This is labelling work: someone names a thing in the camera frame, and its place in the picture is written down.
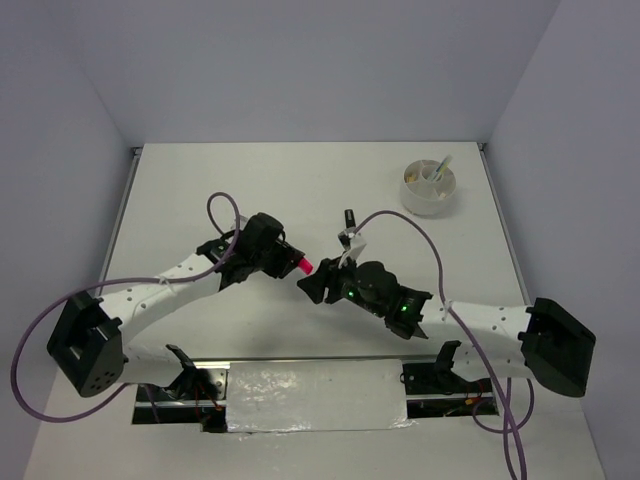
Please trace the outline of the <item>pink black highlighter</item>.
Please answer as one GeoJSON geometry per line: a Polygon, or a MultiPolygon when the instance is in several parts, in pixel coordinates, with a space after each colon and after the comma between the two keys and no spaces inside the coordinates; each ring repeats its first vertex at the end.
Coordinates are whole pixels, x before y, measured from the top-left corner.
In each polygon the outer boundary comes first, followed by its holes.
{"type": "Polygon", "coordinates": [[[301,258],[298,263],[298,268],[303,271],[306,275],[310,275],[313,272],[313,265],[305,258],[301,258]]]}

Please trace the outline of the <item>blue black highlighter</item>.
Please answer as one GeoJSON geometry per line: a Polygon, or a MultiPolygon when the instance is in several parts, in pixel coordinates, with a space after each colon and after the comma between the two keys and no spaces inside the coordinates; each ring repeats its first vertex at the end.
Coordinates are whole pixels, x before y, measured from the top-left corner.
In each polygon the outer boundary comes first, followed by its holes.
{"type": "Polygon", "coordinates": [[[344,211],[344,220],[345,220],[345,229],[346,230],[354,230],[357,226],[355,220],[355,214],[352,209],[346,209],[344,211]]]}

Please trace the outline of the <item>yellow pen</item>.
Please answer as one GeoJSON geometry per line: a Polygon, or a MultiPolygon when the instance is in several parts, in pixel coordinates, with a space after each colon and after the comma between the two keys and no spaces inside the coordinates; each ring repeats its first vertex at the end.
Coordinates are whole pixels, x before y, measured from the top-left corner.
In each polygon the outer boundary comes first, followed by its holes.
{"type": "Polygon", "coordinates": [[[428,180],[430,182],[438,182],[441,180],[443,171],[446,169],[444,163],[441,162],[429,175],[428,180]]]}

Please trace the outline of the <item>blue clear pen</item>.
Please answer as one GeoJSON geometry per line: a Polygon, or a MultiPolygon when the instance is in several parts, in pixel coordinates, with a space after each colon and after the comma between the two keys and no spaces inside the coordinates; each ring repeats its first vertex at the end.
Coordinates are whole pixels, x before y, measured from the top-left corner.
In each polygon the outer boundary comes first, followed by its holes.
{"type": "Polygon", "coordinates": [[[437,166],[437,168],[434,170],[433,175],[432,175],[432,179],[434,181],[439,181],[442,176],[444,175],[444,172],[447,170],[449,164],[451,163],[453,157],[451,155],[447,155],[441,162],[440,164],[437,166]]]}

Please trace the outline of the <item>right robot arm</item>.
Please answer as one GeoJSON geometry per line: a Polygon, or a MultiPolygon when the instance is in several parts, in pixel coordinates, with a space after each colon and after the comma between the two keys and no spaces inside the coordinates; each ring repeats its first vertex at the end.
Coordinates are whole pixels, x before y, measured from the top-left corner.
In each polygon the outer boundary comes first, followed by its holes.
{"type": "Polygon", "coordinates": [[[438,361],[436,383],[446,391],[493,371],[534,379],[565,397],[586,394],[596,336],[554,300],[519,307],[442,302],[401,285],[378,261],[339,258],[322,260],[297,285],[315,304],[345,300],[404,340],[426,340],[438,361]]]}

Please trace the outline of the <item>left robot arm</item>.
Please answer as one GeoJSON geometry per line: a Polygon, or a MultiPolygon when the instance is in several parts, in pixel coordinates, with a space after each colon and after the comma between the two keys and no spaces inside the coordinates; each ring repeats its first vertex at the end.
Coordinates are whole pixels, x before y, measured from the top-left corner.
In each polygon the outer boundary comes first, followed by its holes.
{"type": "Polygon", "coordinates": [[[94,397],[119,380],[151,384],[182,399],[196,389],[212,392],[203,370],[178,346],[131,347],[155,322],[199,299],[262,272],[283,279],[294,270],[310,274],[304,252],[286,240],[283,225],[265,213],[240,221],[199,246],[176,267],[150,282],[95,298],[86,291],[64,305],[47,351],[77,393],[94,397]]]}

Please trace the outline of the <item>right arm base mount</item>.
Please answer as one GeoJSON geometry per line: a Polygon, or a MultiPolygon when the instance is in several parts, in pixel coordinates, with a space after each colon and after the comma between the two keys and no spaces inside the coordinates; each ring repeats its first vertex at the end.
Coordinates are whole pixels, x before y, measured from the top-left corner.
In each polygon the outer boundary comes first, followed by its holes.
{"type": "Polygon", "coordinates": [[[499,413],[489,378],[467,381],[451,371],[437,370],[434,361],[410,360],[402,362],[400,382],[409,419],[499,413]]]}

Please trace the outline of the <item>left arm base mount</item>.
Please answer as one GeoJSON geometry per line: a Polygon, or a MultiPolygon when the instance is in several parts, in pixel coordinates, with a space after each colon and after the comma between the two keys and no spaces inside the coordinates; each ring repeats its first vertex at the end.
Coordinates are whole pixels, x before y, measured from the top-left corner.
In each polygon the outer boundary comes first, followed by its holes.
{"type": "Polygon", "coordinates": [[[207,376],[192,388],[176,393],[155,385],[139,385],[131,423],[136,426],[187,425],[202,432],[228,432],[226,411],[230,363],[201,361],[195,366],[207,376]]]}

